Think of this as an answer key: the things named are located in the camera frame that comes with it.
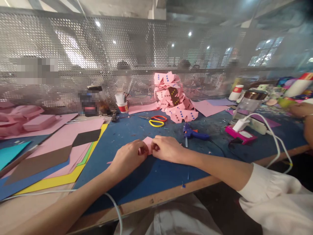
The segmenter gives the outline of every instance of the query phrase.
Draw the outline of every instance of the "metal mesh partition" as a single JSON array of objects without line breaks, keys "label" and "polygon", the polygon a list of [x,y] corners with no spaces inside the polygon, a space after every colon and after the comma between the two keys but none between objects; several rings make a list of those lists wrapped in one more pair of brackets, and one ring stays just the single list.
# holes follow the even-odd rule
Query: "metal mesh partition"
[{"label": "metal mesh partition", "polygon": [[[188,97],[205,99],[229,94],[238,76],[249,84],[296,66],[281,62],[283,43],[276,42],[293,35],[264,30],[16,8],[0,8],[0,30],[0,100],[51,113],[77,111],[77,93],[89,85],[102,85],[111,105],[129,87],[131,105],[152,103],[156,71],[179,74]],[[264,55],[256,50],[263,38],[278,44]],[[58,58],[60,84],[17,84],[16,61],[23,57]]]}]

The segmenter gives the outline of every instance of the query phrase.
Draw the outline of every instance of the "yellow paper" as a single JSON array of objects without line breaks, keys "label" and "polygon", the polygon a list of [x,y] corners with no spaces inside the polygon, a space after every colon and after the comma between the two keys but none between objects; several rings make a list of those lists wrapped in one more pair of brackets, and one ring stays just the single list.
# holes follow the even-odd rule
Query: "yellow paper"
[{"label": "yellow paper", "polygon": [[[107,126],[108,126],[108,124],[103,124],[101,126],[101,133],[100,133],[99,139],[101,138],[101,136],[102,136],[103,132],[105,131],[105,129],[107,128]],[[92,146],[92,149],[89,153],[86,164],[87,164],[91,154],[93,153],[95,147],[97,146],[99,139],[97,141],[95,141],[94,145]],[[49,178],[49,179],[45,179],[45,180],[40,180],[37,183],[34,183],[33,185],[19,191],[18,193],[14,194],[14,195],[31,193],[34,191],[52,188],[52,187],[56,187],[56,186],[63,185],[63,184],[74,183],[74,182],[76,182],[77,178],[81,174],[81,172],[84,169],[86,164],[77,166],[74,169],[74,171],[68,175],[63,175],[63,176],[58,176],[58,177]]]}]

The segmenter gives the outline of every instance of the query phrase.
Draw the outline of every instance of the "orange scissor handle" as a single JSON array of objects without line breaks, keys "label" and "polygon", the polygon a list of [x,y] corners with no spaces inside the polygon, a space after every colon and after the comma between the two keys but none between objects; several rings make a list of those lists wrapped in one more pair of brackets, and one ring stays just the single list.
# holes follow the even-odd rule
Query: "orange scissor handle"
[{"label": "orange scissor handle", "polygon": [[156,119],[156,120],[159,120],[159,121],[167,121],[167,118],[166,117],[164,117],[164,116],[161,116],[161,115],[156,115],[156,116],[153,116],[152,118],[154,118],[154,119]]}]

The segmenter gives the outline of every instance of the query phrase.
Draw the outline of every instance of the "hand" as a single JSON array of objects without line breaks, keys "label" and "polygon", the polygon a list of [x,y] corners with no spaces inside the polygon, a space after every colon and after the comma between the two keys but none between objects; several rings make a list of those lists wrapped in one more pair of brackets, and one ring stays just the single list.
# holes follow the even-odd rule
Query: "hand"
[{"label": "hand", "polygon": [[151,150],[154,157],[168,162],[186,164],[186,151],[173,137],[156,135],[152,140]]},{"label": "hand", "polygon": [[148,152],[148,146],[143,141],[138,139],[130,142],[116,152],[108,170],[122,180],[146,160]]},{"label": "hand", "polygon": [[297,103],[289,107],[289,111],[298,118],[303,118],[307,115],[313,114],[313,104]]}]

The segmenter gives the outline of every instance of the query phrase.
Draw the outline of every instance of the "pink paper box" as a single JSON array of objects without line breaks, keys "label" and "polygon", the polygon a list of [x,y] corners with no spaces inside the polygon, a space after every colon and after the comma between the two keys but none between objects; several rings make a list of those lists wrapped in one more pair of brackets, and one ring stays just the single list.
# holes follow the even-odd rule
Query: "pink paper box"
[{"label": "pink paper box", "polygon": [[41,131],[56,121],[55,115],[39,115],[23,125],[26,131]]}]

